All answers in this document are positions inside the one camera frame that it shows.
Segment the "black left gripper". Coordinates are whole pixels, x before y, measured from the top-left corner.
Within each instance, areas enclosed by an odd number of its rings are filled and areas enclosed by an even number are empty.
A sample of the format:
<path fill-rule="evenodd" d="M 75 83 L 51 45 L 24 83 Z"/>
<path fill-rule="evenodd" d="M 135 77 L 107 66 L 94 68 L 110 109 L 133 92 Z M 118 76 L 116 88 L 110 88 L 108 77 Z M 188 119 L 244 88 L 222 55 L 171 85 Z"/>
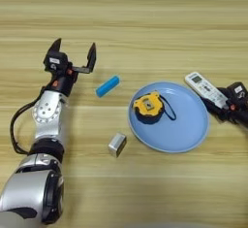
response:
<path fill-rule="evenodd" d="M 51 47 L 48 49 L 49 52 L 59 52 L 61 46 L 61 38 L 55 40 Z M 51 79 L 51 83 L 47 85 L 48 90 L 59 92 L 65 96 L 71 94 L 73 85 L 78 79 L 78 73 L 92 73 L 96 63 L 96 44 L 93 43 L 87 54 L 87 65 L 82 67 L 73 67 L 73 70 L 68 69 L 64 75 L 54 76 Z"/>

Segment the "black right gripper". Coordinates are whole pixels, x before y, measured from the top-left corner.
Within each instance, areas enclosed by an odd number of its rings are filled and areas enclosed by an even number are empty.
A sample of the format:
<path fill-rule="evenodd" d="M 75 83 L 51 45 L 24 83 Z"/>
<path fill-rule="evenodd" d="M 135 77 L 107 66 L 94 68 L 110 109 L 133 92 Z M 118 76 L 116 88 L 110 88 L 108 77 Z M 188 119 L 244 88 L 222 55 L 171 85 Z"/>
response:
<path fill-rule="evenodd" d="M 219 119 L 224 119 L 229 122 L 242 124 L 243 126 L 248 127 L 248 99 L 234 102 L 231 100 L 231 93 L 227 88 L 218 87 L 218 90 L 229 99 L 226 102 L 227 107 L 225 109 L 221 109 L 212 101 L 206 98 L 201 98 L 207 110 Z"/>

